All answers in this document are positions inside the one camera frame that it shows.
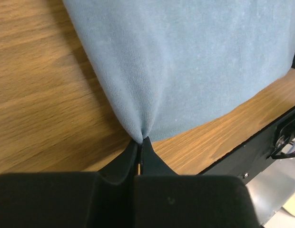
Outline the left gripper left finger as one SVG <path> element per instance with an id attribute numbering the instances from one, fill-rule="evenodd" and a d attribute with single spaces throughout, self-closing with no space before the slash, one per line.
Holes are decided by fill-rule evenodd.
<path id="1" fill-rule="evenodd" d="M 109 164 L 98 171 L 102 178 L 110 184 L 120 185 L 132 175 L 137 162 L 138 144 L 130 141 L 125 150 Z"/>

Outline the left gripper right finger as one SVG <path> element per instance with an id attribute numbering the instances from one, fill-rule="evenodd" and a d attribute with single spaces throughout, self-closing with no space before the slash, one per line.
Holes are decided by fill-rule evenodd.
<path id="1" fill-rule="evenodd" d="M 177 176 L 154 151 L 149 137 L 145 138 L 139 148 L 140 174 L 144 176 Z"/>

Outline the blue-grey t shirt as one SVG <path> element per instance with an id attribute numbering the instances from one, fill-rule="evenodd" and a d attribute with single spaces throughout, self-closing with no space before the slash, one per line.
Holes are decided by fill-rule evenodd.
<path id="1" fill-rule="evenodd" d="M 219 118 L 285 76 L 295 0 L 66 0 L 98 81 L 138 143 Z"/>

